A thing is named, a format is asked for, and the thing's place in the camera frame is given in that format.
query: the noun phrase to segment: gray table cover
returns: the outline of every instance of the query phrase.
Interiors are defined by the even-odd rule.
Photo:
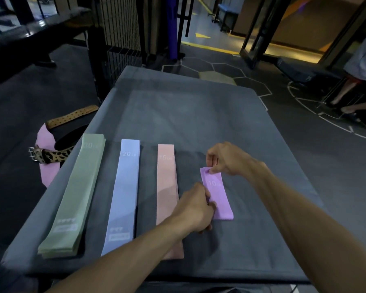
[[[76,145],[6,251],[6,268],[26,274],[72,273],[100,257],[106,234],[121,139],[141,140],[137,231],[156,223],[157,144],[174,144],[179,196],[201,181],[207,149],[230,141],[264,161],[275,175],[311,201],[322,201],[252,89],[143,68],[126,67],[86,133],[106,138],[83,254],[43,260],[37,248],[47,236],[80,149]],[[154,279],[186,277],[225,281],[306,282],[254,189],[242,177],[223,175],[232,221],[183,240],[183,260],[162,261]]]

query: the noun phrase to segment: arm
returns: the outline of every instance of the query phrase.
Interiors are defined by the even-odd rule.
[[[202,184],[185,192],[172,215],[151,231],[104,255],[52,287],[48,293],[130,293],[190,232],[211,229],[215,204]]]
[[[209,149],[211,172],[246,178],[302,270],[320,293],[366,292],[366,250],[343,226],[238,147]]]

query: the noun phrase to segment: pink resistance band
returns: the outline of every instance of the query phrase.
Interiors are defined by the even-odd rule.
[[[55,150],[54,144],[56,141],[54,140],[54,136],[51,132],[48,131],[46,124],[40,128],[37,134],[36,145],[39,148]],[[49,187],[50,183],[53,181],[54,177],[57,175],[60,169],[59,162],[52,162],[49,164],[39,164],[40,176],[42,179],[42,183],[44,186]]]
[[[157,225],[172,214],[178,200],[174,145],[159,144],[157,150]],[[164,260],[183,258],[183,243],[180,241],[166,254]]]

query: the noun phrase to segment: purple resistance band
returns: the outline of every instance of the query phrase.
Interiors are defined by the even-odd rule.
[[[210,192],[210,202],[217,204],[217,210],[214,213],[214,219],[218,220],[233,220],[233,212],[229,205],[228,197],[225,193],[224,184],[222,183],[221,173],[210,174],[211,167],[202,167],[200,176],[202,177],[203,185]]]

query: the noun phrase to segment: person's leg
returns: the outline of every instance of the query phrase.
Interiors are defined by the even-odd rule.
[[[337,103],[339,103],[339,101],[344,97],[344,95],[346,93],[348,93],[351,89],[353,89],[354,87],[356,87],[358,83],[351,80],[351,79],[347,79],[346,83],[344,83],[342,89],[340,90],[339,94],[336,96],[336,98],[334,98],[331,102],[332,105],[336,105]]]
[[[342,112],[345,114],[354,113],[356,110],[366,110],[366,103],[346,106],[341,108]]]

